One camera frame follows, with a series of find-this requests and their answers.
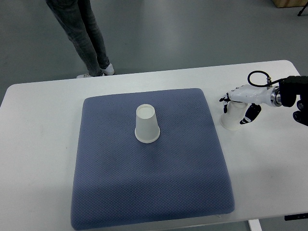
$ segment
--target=floor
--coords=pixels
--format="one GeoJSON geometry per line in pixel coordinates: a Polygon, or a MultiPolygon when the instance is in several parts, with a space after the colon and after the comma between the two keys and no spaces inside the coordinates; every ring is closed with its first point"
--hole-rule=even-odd
{"type": "MultiPolygon", "coordinates": [[[[308,8],[298,17],[301,7],[278,9],[271,0],[91,3],[116,74],[289,60],[308,75],[308,8]]],[[[42,0],[1,0],[0,32],[0,103],[12,84],[75,78],[87,71],[42,0]]],[[[260,223],[263,231],[308,230],[307,219],[260,223]]],[[[249,226],[185,230],[248,231],[249,226]]]]}

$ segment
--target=black cable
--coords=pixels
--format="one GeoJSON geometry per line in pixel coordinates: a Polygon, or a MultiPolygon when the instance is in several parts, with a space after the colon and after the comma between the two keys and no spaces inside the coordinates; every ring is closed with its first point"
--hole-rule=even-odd
{"type": "Polygon", "coordinates": [[[264,72],[264,71],[253,71],[253,72],[251,72],[251,73],[248,75],[248,78],[247,78],[248,83],[249,83],[250,85],[252,85],[252,86],[254,86],[254,87],[258,87],[258,88],[268,87],[268,86],[270,86],[270,85],[272,85],[272,84],[279,83],[279,82],[285,80],[285,78],[281,78],[281,79],[278,79],[278,80],[276,80],[276,81],[274,81],[274,82],[271,82],[271,83],[268,83],[268,84],[265,84],[265,85],[258,85],[258,84],[254,84],[254,83],[252,83],[252,82],[250,81],[250,77],[251,77],[251,75],[254,74],[254,73],[261,73],[261,74],[264,74],[264,75],[266,75],[267,78],[269,78],[270,76],[268,75],[268,73],[266,73],[266,72],[264,72]]]}

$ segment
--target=white table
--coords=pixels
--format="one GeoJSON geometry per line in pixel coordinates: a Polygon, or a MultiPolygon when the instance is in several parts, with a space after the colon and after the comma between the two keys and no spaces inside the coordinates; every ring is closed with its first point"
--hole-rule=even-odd
{"type": "MultiPolygon", "coordinates": [[[[292,108],[262,106],[237,131],[219,123],[219,99],[263,70],[273,80],[298,75],[289,61],[16,84],[0,107],[0,226],[2,230],[73,230],[70,206],[85,98],[153,90],[201,88],[232,181],[235,210],[226,215],[150,222],[102,230],[155,230],[269,218],[308,211],[308,127],[292,108]]],[[[265,83],[265,77],[253,77],[265,83]]]]}

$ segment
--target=gray jeans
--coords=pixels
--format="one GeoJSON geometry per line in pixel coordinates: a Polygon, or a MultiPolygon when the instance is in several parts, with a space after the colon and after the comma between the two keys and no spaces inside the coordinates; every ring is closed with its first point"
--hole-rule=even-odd
{"type": "Polygon", "coordinates": [[[90,0],[46,0],[56,19],[73,43],[91,76],[103,75],[109,65],[106,48],[90,0]]]}

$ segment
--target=white sneaker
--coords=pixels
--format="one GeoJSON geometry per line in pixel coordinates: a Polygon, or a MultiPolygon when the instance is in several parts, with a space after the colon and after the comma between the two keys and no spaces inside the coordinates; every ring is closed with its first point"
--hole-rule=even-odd
{"type": "Polygon", "coordinates": [[[103,73],[108,76],[112,76],[115,73],[114,67],[112,64],[109,64],[106,69],[102,69],[103,73]]]}
{"type": "Polygon", "coordinates": [[[100,77],[100,76],[90,76],[88,73],[84,74],[84,75],[79,75],[76,78],[89,78],[89,77],[100,77]]]}

